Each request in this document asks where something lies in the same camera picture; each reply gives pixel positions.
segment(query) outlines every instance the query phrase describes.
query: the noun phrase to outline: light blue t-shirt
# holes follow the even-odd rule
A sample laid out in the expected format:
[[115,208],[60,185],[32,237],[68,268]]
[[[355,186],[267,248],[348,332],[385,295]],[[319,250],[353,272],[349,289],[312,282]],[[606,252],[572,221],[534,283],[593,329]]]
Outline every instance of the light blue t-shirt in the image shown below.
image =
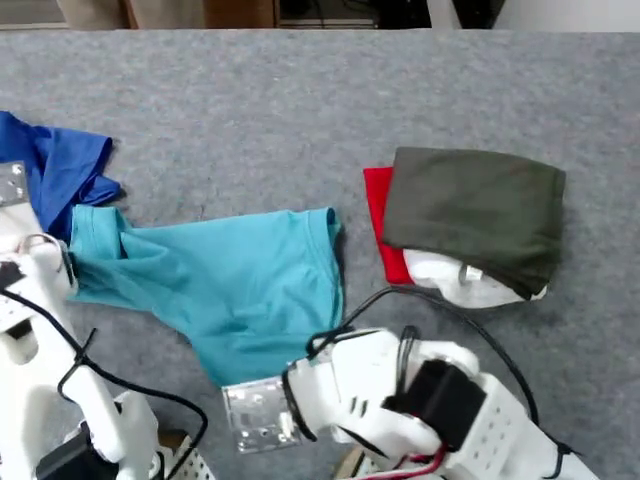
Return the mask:
[[331,208],[133,228],[116,208],[79,205],[74,299],[154,313],[218,385],[276,375],[342,318],[339,230]]

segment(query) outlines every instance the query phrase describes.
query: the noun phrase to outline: red wire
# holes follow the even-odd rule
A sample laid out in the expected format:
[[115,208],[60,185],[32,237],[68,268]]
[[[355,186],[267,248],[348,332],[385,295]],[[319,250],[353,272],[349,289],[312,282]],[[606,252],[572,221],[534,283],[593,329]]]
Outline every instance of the red wire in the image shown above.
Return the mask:
[[435,456],[433,457],[433,462],[424,467],[423,469],[416,470],[413,472],[395,472],[391,475],[382,475],[377,477],[358,477],[358,480],[405,480],[407,478],[420,477],[422,475],[429,475],[430,473],[434,473],[436,470],[440,468],[442,462],[444,461],[444,456],[447,453],[447,446],[443,444],[440,446]]

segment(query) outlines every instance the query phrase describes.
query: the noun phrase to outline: clothing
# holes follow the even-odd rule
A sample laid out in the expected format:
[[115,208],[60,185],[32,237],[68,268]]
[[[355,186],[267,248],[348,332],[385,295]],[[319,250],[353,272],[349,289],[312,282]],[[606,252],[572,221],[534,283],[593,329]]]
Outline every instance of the clothing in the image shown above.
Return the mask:
[[65,242],[71,233],[74,205],[100,205],[120,192],[120,184],[101,175],[111,147],[109,137],[32,127],[0,111],[0,163],[24,162],[29,197],[40,226]]
[[[460,260],[432,252],[403,250],[409,275],[416,285],[437,288],[442,296],[462,308],[489,308],[524,299],[509,287],[481,270]],[[547,293],[543,288],[531,300],[539,300]]]
[[77,30],[204,28],[202,0],[58,0]]
[[277,375],[341,321],[339,230],[331,208],[133,228],[115,208],[77,206],[74,299],[154,313],[218,385]]
[[560,261],[565,173],[515,155],[399,148],[383,241],[482,270],[525,299]]
[[402,250],[382,243],[384,210],[387,204],[389,187],[391,186],[393,168],[365,168],[362,172],[364,174],[364,184],[367,192],[367,202],[369,203],[373,234],[378,244],[387,282],[396,284],[413,283],[407,271]]

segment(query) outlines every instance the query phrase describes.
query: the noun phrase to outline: blue shirt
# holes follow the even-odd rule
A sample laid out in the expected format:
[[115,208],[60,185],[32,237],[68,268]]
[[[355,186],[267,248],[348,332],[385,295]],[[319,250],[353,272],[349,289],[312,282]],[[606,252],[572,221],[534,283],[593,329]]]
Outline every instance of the blue shirt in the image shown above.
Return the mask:
[[153,312],[218,385],[276,375],[342,318],[339,230],[331,208],[133,228],[115,208],[77,206],[75,299]]
[[0,111],[0,163],[24,162],[31,206],[42,229],[64,241],[71,209],[100,205],[120,192],[101,175],[111,139],[67,128],[33,127]]

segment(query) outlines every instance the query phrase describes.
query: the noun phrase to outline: dark blue cloth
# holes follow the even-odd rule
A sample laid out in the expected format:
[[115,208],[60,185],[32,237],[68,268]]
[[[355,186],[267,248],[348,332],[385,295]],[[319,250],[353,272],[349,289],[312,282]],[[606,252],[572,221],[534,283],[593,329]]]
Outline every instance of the dark blue cloth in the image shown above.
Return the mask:
[[109,137],[67,128],[32,127],[0,111],[0,163],[22,161],[42,229],[68,242],[74,205],[99,205],[120,192],[103,177]]

